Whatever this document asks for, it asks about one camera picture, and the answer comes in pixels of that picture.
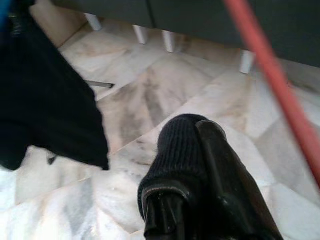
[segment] marble floor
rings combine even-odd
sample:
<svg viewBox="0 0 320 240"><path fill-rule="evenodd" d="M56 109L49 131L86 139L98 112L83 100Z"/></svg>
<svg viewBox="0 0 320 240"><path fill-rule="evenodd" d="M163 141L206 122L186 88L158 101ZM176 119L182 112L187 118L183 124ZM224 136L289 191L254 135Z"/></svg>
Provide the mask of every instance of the marble floor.
<svg viewBox="0 0 320 240"><path fill-rule="evenodd" d="M320 239L320 194L286 120L257 68L238 71L241 51L159 30L146 45L132 26L85 26L60 50L94 87L110 146L110 171L30 147L23 166L0 171L0 239L142 240L137 189L163 126L194 113L219 123L256 180L286 240ZM290 87L320 135L320 69L282 60Z"/></svg>

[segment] broom handle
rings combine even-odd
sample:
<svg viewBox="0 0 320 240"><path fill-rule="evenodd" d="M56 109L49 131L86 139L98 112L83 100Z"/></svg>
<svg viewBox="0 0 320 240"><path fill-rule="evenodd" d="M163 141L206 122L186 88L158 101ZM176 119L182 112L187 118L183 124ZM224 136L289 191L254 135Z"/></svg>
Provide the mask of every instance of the broom handle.
<svg viewBox="0 0 320 240"><path fill-rule="evenodd" d="M243 41L255 53L256 61L275 94L320 188L320 141L296 97L287 86L288 79L276 59L276 55L256 16L246 0L224 0L224 4L229 10Z"/></svg>

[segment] black fabric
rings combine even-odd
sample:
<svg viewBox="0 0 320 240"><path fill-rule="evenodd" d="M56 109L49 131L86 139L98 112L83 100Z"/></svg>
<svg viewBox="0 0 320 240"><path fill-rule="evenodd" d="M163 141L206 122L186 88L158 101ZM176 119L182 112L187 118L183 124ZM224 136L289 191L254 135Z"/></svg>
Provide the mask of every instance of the black fabric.
<svg viewBox="0 0 320 240"><path fill-rule="evenodd" d="M170 120L162 129L158 140L157 156L138 189L138 205L141 216L142 191L147 184L157 179L178 177L180 180L196 178L203 185L207 182L203 153L196 129L199 121L205 117L194 114L184 114Z"/></svg>
<svg viewBox="0 0 320 240"><path fill-rule="evenodd" d="M30 145L109 169L95 95L28 9L14 8L0 45L0 164L15 170Z"/></svg>

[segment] floor tile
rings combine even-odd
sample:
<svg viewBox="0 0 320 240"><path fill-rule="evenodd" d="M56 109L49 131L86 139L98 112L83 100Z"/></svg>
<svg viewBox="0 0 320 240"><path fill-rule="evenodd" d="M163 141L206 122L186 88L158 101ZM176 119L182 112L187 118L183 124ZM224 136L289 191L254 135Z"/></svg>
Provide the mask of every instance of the floor tile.
<svg viewBox="0 0 320 240"><path fill-rule="evenodd" d="M229 69L175 111L168 120L180 114L199 114L218 124L244 131L252 82L249 76Z"/></svg>
<svg viewBox="0 0 320 240"><path fill-rule="evenodd" d="M295 86L320 94L320 68L305 64L280 60L283 69L286 71L288 80Z"/></svg>
<svg viewBox="0 0 320 240"><path fill-rule="evenodd" d="M98 239L93 203L87 179L12 208L2 227L8 239Z"/></svg>
<svg viewBox="0 0 320 240"><path fill-rule="evenodd" d="M282 116L282 112L262 73L252 71L250 75L253 82L247 100L245 132L257 139Z"/></svg>
<svg viewBox="0 0 320 240"><path fill-rule="evenodd" d="M283 184L271 186L266 200L280 232L295 240L320 239L320 208Z"/></svg>
<svg viewBox="0 0 320 240"><path fill-rule="evenodd" d="M130 240L145 240L144 233L145 233L144 230L132 233L130 235Z"/></svg>
<svg viewBox="0 0 320 240"><path fill-rule="evenodd" d="M15 205L17 172L0 168L0 212Z"/></svg>
<svg viewBox="0 0 320 240"><path fill-rule="evenodd" d="M213 79L168 54L135 82L100 100L111 153L152 130Z"/></svg>
<svg viewBox="0 0 320 240"><path fill-rule="evenodd" d="M140 217L138 184L122 169L97 171L93 177L97 207L129 234L144 229Z"/></svg>
<svg viewBox="0 0 320 240"><path fill-rule="evenodd" d="M99 239L128 240L130 238L129 234L112 217L105 214L99 208L97 210L97 222Z"/></svg>
<svg viewBox="0 0 320 240"><path fill-rule="evenodd" d="M319 189L283 119L272 125L256 146L277 181L320 206Z"/></svg>
<svg viewBox="0 0 320 240"><path fill-rule="evenodd" d="M239 48L225 46L212 41L186 36L182 42L182 53L206 59L216 64L232 66L241 53Z"/></svg>
<svg viewBox="0 0 320 240"><path fill-rule="evenodd" d="M94 168L65 157L58 157L49 165L47 158L48 152L44 149L28 150L21 168L16 171L15 204L87 179Z"/></svg>

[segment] grey furniture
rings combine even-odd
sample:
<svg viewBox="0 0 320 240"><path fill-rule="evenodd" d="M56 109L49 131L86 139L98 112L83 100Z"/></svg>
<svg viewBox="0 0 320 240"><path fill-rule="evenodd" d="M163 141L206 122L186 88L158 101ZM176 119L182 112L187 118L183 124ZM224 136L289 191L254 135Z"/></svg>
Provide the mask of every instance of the grey furniture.
<svg viewBox="0 0 320 240"><path fill-rule="evenodd" d="M135 31L140 43L147 41L146 29L143 27L164 30L163 36L168 52L174 51L172 33L246 49L223 0L52 1L61 7L136 25ZM248 2L278 57L320 67L319 0ZM249 72L253 59L254 56L250 52L244 51L242 72Z"/></svg>

